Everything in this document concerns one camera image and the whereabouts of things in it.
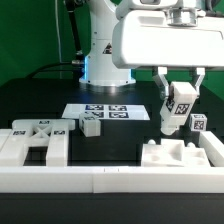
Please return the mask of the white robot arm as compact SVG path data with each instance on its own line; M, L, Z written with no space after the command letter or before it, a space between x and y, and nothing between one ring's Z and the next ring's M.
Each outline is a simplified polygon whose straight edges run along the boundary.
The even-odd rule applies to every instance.
M151 68L160 96L170 95L169 69L187 69L199 88L207 70L224 70L221 0L87 0L91 48L81 83L91 87L133 84L132 69Z

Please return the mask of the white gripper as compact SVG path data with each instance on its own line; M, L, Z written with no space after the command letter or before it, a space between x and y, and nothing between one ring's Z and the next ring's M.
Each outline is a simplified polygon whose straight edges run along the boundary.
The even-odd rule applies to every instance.
M112 61L118 68L154 67L160 98L169 97L170 68L192 68L200 97L204 68L224 68L224 13L207 11L198 0L122 0L115 11Z

